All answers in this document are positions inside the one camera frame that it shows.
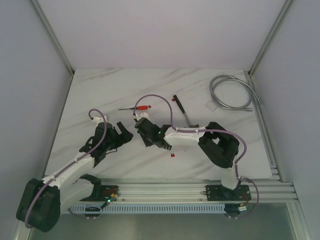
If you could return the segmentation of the black fuse box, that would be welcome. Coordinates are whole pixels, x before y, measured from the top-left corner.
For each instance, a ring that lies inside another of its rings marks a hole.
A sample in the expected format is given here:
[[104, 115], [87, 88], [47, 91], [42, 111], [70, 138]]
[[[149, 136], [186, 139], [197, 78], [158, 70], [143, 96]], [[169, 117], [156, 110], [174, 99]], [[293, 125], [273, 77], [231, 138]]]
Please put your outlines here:
[[170, 144], [168, 144], [163, 138], [156, 140], [155, 141], [155, 145], [158, 148], [162, 148], [162, 149], [165, 149], [165, 150], [171, 150], [172, 149], [172, 146]]

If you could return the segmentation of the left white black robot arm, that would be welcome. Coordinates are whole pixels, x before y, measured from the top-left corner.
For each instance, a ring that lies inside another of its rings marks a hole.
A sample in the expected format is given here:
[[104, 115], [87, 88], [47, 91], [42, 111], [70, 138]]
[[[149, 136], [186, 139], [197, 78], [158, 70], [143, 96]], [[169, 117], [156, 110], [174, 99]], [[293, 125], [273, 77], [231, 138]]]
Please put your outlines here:
[[118, 189], [103, 186], [101, 179], [89, 172], [108, 153], [116, 152], [132, 138], [133, 134], [121, 122], [117, 123], [117, 127], [108, 122], [98, 123], [94, 135], [71, 162], [51, 175], [27, 182], [16, 219], [28, 228], [46, 233], [56, 225], [60, 215], [77, 202], [102, 202], [102, 206], [106, 207]]

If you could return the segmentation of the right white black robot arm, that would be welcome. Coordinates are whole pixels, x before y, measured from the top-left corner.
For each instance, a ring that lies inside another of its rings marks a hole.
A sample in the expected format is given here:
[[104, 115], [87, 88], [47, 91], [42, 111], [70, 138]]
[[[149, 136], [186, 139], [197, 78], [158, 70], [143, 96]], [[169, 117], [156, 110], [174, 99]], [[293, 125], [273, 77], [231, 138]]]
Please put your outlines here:
[[175, 146], [200, 147], [207, 158], [222, 169], [221, 193], [228, 200], [239, 194], [234, 169], [234, 159], [239, 153], [240, 142], [216, 122], [196, 128], [176, 128], [169, 124], [162, 127], [153, 124], [147, 117], [135, 118], [135, 129], [146, 147], [157, 146], [171, 150]]

